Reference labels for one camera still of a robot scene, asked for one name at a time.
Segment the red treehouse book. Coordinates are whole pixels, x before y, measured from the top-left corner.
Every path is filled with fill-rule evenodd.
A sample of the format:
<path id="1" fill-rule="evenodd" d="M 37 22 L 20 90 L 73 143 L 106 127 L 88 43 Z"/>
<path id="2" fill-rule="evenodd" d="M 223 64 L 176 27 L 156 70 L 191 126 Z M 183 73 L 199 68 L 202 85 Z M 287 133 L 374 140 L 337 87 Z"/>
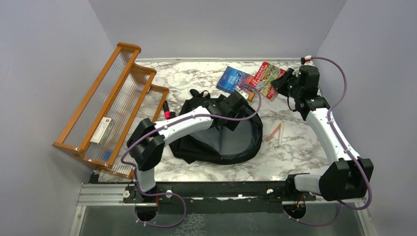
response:
<path id="1" fill-rule="evenodd" d="M 280 78 L 285 72 L 286 70 L 264 61 L 249 84 L 254 86 L 269 101 L 273 101 L 277 97 L 277 92 L 270 83 Z"/>

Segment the blue Jane Eyre book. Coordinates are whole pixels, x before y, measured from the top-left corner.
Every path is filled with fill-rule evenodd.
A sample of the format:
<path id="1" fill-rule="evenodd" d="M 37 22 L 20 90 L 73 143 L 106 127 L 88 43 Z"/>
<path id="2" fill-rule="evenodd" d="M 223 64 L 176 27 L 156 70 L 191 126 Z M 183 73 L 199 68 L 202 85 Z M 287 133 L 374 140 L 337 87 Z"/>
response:
<path id="1" fill-rule="evenodd" d="M 221 78 L 217 82 L 216 88 L 228 93 L 233 93 L 236 89 L 238 89 L 238 91 L 244 92 L 244 97 L 248 102 L 251 102 L 255 93 L 243 88 L 240 84 L 249 84 L 253 78 L 253 75 L 227 66 Z"/>

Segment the black student backpack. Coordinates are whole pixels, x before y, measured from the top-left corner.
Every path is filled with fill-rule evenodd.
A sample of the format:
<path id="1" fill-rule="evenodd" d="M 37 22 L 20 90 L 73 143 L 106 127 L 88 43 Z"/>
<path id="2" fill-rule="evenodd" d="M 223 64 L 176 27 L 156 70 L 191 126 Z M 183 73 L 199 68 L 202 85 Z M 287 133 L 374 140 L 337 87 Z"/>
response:
<path id="1" fill-rule="evenodd" d="M 176 158 L 188 164 L 204 161 L 219 165 L 246 162 L 256 156 L 263 137 L 263 123 L 255 110 L 245 100 L 244 94 L 234 91 L 229 96 L 212 98 L 207 91 L 190 91 L 192 98 L 184 102 L 180 111 L 184 115 L 199 106 L 238 105 L 240 111 L 234 115 L 241 121 L 226 121 L 222 127 L 211 127 L 173 141 L 169 147 Z"/>

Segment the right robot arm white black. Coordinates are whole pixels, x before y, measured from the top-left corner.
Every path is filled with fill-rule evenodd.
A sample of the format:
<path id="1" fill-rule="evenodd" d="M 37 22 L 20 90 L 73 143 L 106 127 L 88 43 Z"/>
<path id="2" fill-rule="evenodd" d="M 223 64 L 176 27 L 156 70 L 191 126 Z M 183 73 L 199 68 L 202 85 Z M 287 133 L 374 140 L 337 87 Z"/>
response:
<path id="1" fill-rule="evenodd" d="M 334 120 L 330 105 L 318 94 L 320 73 L 317 67 L 302 65 L 288 69 L 271 82 L 273 88 L 295 101 L 295 111 L 312 128 L 328 159 L 322 175 L 295 174 L 287 178 L 284 195 L 296 200 L 303 192 L 322 196 L 327 201 L 362 198 L 374 170 L 370 159 L 363 159 L 349 144 Z"/>

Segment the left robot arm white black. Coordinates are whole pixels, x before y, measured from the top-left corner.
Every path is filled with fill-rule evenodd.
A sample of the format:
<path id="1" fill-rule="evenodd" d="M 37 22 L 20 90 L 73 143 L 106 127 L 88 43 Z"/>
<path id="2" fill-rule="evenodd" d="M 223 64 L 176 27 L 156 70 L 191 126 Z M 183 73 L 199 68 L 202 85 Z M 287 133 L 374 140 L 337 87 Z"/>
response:
<path id="1" fill-rule="evenodd" d="M 200 106 L 176 118 L 157 122 L 148 118 L 142 120 L 128 139 L 127 150 L 120 158 L 123 164 L 132 166 L 136 196 L 143 202 L 153 199 L 156 186 L 154 168 L 161 161 L 166 146 L 186 135 L 213 127 L 234 130 L 239 122 L 253 118 L 260 109 L 257 107 L 252 114 L 242 117 L 241 114 L 249 108 L 246 98 L 234 91 L 219 101 L 203 101 Z"/>

